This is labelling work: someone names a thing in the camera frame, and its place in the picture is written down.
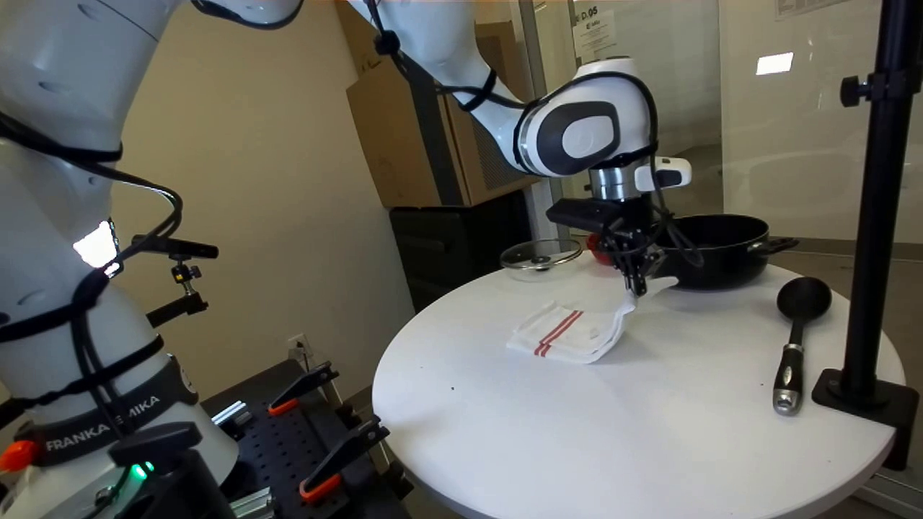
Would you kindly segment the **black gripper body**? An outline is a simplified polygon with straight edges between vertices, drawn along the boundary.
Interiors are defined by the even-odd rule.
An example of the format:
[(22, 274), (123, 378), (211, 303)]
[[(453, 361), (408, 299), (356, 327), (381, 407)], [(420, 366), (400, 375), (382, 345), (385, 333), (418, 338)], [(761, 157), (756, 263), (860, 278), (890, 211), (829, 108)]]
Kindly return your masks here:
[(614, 202), (603, 224), (603, 250), (616, 268), (640, 265), (655, 229), (648, 195)]

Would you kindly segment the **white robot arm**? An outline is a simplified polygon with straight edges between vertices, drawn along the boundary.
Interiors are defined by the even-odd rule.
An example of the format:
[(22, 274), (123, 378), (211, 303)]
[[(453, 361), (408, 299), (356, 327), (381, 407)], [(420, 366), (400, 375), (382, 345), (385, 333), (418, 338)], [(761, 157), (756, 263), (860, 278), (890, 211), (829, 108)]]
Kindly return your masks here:
[[(128, 244), (110, 240), (110, 190), (123, 179), (121, 131), (179, 2), (239, 25), (278, 28), (301, 0), (0, 0), (0, 314), (13, 474), (3, 519), (115, 513), (123, 469), (110, 446), (169, 421), (198, 425), (203, 473), (235, 443), (211, 424), (160, 333), (115, 286), (128, 257), (167, 250), (160, 219)], [(453, 94), (521, 173), (570, 175), (655, 152), (655, 100), (626, 58), (583, 65), (518, 100), (483, 64), (469, 0), (346, 0), (398, 59)]]

